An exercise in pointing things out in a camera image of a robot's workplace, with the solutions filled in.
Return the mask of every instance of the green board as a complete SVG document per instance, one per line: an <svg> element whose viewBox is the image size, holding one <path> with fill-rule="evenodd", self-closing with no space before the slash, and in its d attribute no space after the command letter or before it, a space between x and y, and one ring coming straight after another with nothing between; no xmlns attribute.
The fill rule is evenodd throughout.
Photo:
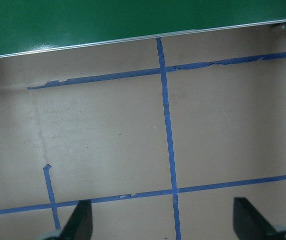
<svg viewBox="0 0 286 240"><path fill-rule="evenodd" d="M286 20L286 0L0 0L0 56Z"/></svg>

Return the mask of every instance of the blue tape line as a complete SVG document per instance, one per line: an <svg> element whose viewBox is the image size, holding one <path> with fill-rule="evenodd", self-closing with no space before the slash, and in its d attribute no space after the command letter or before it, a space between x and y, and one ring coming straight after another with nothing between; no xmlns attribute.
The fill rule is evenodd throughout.
<svg viewBox="0 0 286 240"><path fill-rule="evenodd" d="M201 185L201 186L189 186L189 187L182 187L178 189L179 193L189 193L189 192L197 192L197 191L204 191L204 190L212 190L212 189L222 189L228 187L238 187L238 186L245 186L245 185L252 185L252 184L262 184L262 183L269 183L269 182L276 182L286 180L286 175L282 176L272 176L266 178L257 178L257 179L249 179L249 180L242 180L242 181L230 181L230 182L223 182L218 184L208 184L208 185Z"/></svg>
<svg viewBox="0 0 286 240"><path fill-rule="evenodd" d="M0 215L3 215L3 214L14 214L14 213L34 211L34 210L41 210L41 209L50 209L50 208L51 208L51 204L40 204L40 205L33 205L33 206L21 206L21 207L15 207L15 208L0 209Z"/></svg>
<svg viewBox="0 0 286 240"><path fill-rule="evenodd" d="M165 127L166 127L166 135L167 135L167 146L168 146L170 173L171 173L171 183L172 183L172 190L173 190L173 210L174 210L176 240L181 240L181 227L180 227L180 220L179 220L174 145L173 145L173 136L172 136L171 116L170 116L170 111L169 111L168 86L167 86L167 76L166 76L167 68L165 64L164 50L163 50L161 38L157 38L156 42L157 42L157 52L158 52L161 81L162 81L162 95L163 95L163 106L164 106L164 116L165 116Z"/></svg>
<svg viewBox="0 0 286 240"><path fill-rule="evenodd" d="M261 184L261 183L268 183L268 182L276 182L286 180L286 175L282 176L274 176L274 177L266 177L266 178L258 178L258 179L250 179L250 180L242 180L242 181L232 181L232 182L224 182L218 184L209 184L209 185L201 185L201 186L190 186L190 187L183 187L177 190L178 193L188 193L188 192L196 192L196 191L204 191L204 190L212 190L212 189L220 189L220 188L228 188L228 187L237 187L237 186L244 186L244 185L252 185L252 184ZM160 190L160 191L150 191L150 192L141 192L135 195L125 194L125 195L117 195L117 196L107 196L107 197L99 197L91 199L92 203L103 203L103 202L110 202L110 201L118 201L118 200L125 200L125 199L137 199L137 198L146 198L146 197L156 197L161 195L170 195L173 194L174 191L171 189L167 190ZM19 213L19 212L27 212L27 211L34 211L34 210L41 210L41 209L51 209L53 205L57 208L61 207L68 207L68 206L76 206L79 200L76 201L65 201L59 202L55 204L39 204L39 205L32 205L32 206L23 206L23 207L15 207L15 208L8 208L8 209L1 209L0 215L3 214L12 214L12 213Z"/></svg>
<svg viewBox="0 0 286 240"><path fill-rule="evenodd" d="M47 191L48 191L48 197L49 197L49 201L51 203L51 208L52 208L52 211L53 211L55 227L56 227L57 230L60 230L61 229L61 225L59 223L59 218L58 218L58 213L57 213L57 207L56 207L56 202L55 202L54 191L53 191L53 188L52 188L51 177L50 177L50 174L49 174L49 169L51 167L52 166L47 164L46 166L44 166L43 170L44 170L44 176L45 176L45 181L46 181L46 186L47 186Z"/></svg>
<svg viewBox="0 0 286 240"><path fill-rule="evenodd" d="M116 196L105 196L105 197L98 197L98 198L92 198L91 203L104 203L104 202L112 202L112 201L119 201L119 200L128 200L128 199L139 199L139 198L147 198L147 197L156 197L156 196L162 196L162 195L169 195L172 194L173 191L171 189L167 190L160 190L160 191L149 191L149 192L141 192L136 193L134 195L131 194L123 194L123 195L116 195ZM56 207L68 207L68 206L74 206L77 205L79 201L66 201L66 202L60 202L56 204Z"/></svg>
<svg viewBox="0 0 286 240"><path fill-rule="evenodd" d="M65 86L65 85L84 84L84 83L100 82L100 81L113 80L113 79L132 78L132 77L154 75L154 74L159 74L159 68L112 73L112 74L106 74L106 75L100 75L100 76L86 76L86 77L70 78L66 81L49 81L43 86L28 87L27 89L28 90L43 89L43 88L59 87L59 86Z"/></svg>
<svg viewBox="0 0 286 240"><path fill-rule="evenodd" d="M271 53L266 55L256 55L256 56L245 56L245 57L237 57L237 58L231 58L231 59L223 59L219 61L211 61L211 62L196 62L196 63L189 63L189 64L183 64L183 65L176 65L176 66L170 66L167 67L167 72L174 72L178 70L191 70L191 69L199 69L208 67L211 65L229 65L229 64L240 64L240 63L249 63L252 61L259 61L259 60L273 60L273 59L281 59L286 58L286 52L280 52L280 53Z"/></svg>
<svg viewBox="0 0 286 240"><path fill-rule="evenodd" d="M246 57L237 57L231 59L223 59L219 61L213 62L197 62L197 63L189 63L177 66L170 66L166 67L166 72L174 72L177 70L191 70L191 69L198 69L208 67L210 65L228 65L228 64L240 64L240 63L248 63L252 61L258 60L272 60L272 59L279 59L279 58L286 58L286 52L280 53L271 53L266 55L256 55L256 56L246 56ZM28 90L34 89L43 89L43 88L51 88L51 87L59 87L59 86L66 86L66 85L73 85L73 84L83 84L83 83L92 83L92 82L100 82L100 81L107 81L113 79L123 79L123 78L132 78L138 76L146 76L146 75L154 75L159 74L159 68L152 68L152 69L145 69L145 70L137 70L137 71L127 71L127 72L120 72L120 73L111 73L99 76L86 76L86 77L78 77L78 78L70 78L66 81L49 81L45 85L42 86L35 86L35 87L28 87Z"/></svg>

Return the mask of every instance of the torn tape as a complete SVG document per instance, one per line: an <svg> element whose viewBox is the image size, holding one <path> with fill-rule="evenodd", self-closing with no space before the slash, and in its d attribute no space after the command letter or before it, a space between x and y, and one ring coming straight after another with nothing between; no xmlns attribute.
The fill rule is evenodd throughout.
<svg viewBox="0 0 286 240"><path fill-rule="evenodd" d="M73 85L73 84L100 82L100 81L113 80L113 79L132 78L132 77L159 74L159 71L160 71L159 68L157 69L152 68L152 69L145 69L145 70L138 70L138 71L112 73L112 74L106 74L106 75L100 75L100 76L86 76L86 77L70 78L66 81L49 81L43 86L28 87L27 89L28 90L43 89L43 88L51 88L51 87Z"/></svg>
<svg viewBox="0 0 286 240"><path fill-rule="evenodd" d="M280 53L271 53L266 55L256 55L256 56L245 56L245 57L236 57L231 59L223 59L219 61L211 61L211 62L196 62L196 63L188 63L176 66L169 66L166 68L167 72L174 72L178 70L191 70L191 69L199 69L208 67L211 65L232 65L232 64L240 64L240 63L249 63L252 61L260 61L260 60L273 60L273 59L281 59L286 58L286 52Z"/></svg>
<svg viewBox="0 0 286 240"><path fill-rule="evenodd" d="M105 197L97 197L92 198L91 203L104 203L104 202L111 202L111 201L119 201L119 200L126 200L126 199L138 199L138 198L146 198L146 197L155 197L155 196L162 196L172 194L173 191L171 189L167 190L160 190L160 191L149 191L149 192L141 192L136 193L134 195L131 194L122 194L116 196L105 196ZM59 202L56 203L56 207L68 207L68 206L75 206L79 201L66 201L66 202Z"/></svg>
<svg viewBox="0 0 286 240"><path fill-rule="evenodd" d="M57 230L60 230L61 229L61 225L60 225L59 218L58 218L54 191L53 191L53 188L52 188L51 177L50 177L50 174L49 174L49 169L51 167L52 167L51 165L47 164L46 166L44 166L43 171L44 171L44 176L45 176L45 181L46 181L49 201L51 203L51 208L52 208L52 212L53 212L53 218L54 218L55 227L56 227Z"/></svg>

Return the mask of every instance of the grid square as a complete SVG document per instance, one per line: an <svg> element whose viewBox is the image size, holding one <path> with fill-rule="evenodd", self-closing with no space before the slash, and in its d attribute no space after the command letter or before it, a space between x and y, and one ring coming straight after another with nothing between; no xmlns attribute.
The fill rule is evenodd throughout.
<svg viewBox="0 0 286 240"><path fill-rule="evenodd" d="M32 94L57 202L171 188L159 75Z"/></svg>
<svg viewBox="0 0 286 240"><path fill-rule="evenodd" d="M286 175L286 59L167 77L179 187Z"/></svg>
<svg viewBox="0 0 286 240"><path fill-rule="evenodd" d="M272 224L286 226L286 180L179 194L182 239L237 240L233 199L246 197Z"/></svg>
<svg viewBox="0 0 286 240"><path fill-rule="evenodd" d="M0 209L49 203L43 143L29 92L0 91Z"/></svg>

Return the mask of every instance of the metal edge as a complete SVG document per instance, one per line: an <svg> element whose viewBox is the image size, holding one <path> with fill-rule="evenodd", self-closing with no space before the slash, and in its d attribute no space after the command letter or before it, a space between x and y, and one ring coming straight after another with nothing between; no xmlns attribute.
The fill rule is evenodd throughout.
<svg viewBox="0 0 286 240"><path fill-rule="evenodd" d="M75 49L75 48L83 48L83 47L90 47L90 46L98 46L98 45L104 45L104 44L114 44L114 43L123 43L123 42L129 42L129 41L136 41L136 40L146 40L146 39L154 39L154 38L161 38L161 37L168 37L168 36L177 36L177 35L184 35L184 34L194 34L194 33L202 33L202 32L209 32L209 31L216 31L216 30L226 30L226 29L235 29L240 27L252 27L252 26L261 26L261 25L268 25L268 24L276 24L276 23L286 23L286 19L282 20L274 20L274 21L266 21L266 22L256 22L256 23L247 23L242 25L233 25L233 26L223 26L218 28L207 28L207 29L191 29L191 30L184 30L184 31L175 31L175 32L169 32L169 33L159 33L159 34L153 34L153 35L145 35L145 36L136 36L136 37L129 37L129 38L122 38L122 39L116 39L116 40L108 40L108 41L98 41L98 42L92 42L92 43L85 43L85 44L78 44L78 45L71 45L71 46L62 46L62 47L48 47L44 46L44 48L39 48L37 50L31 50L31 51L24 51L24 52L18 52L18 53L10 53L10 54L4 54L0 55L0 58L6 58L6 57L14 57L14 56L20 56L20 55L28 55L28 54L38 54L38 53L45 53L45 52L52 52L52 51L58 51L58 50L67 50L67 49Z"/></svg>

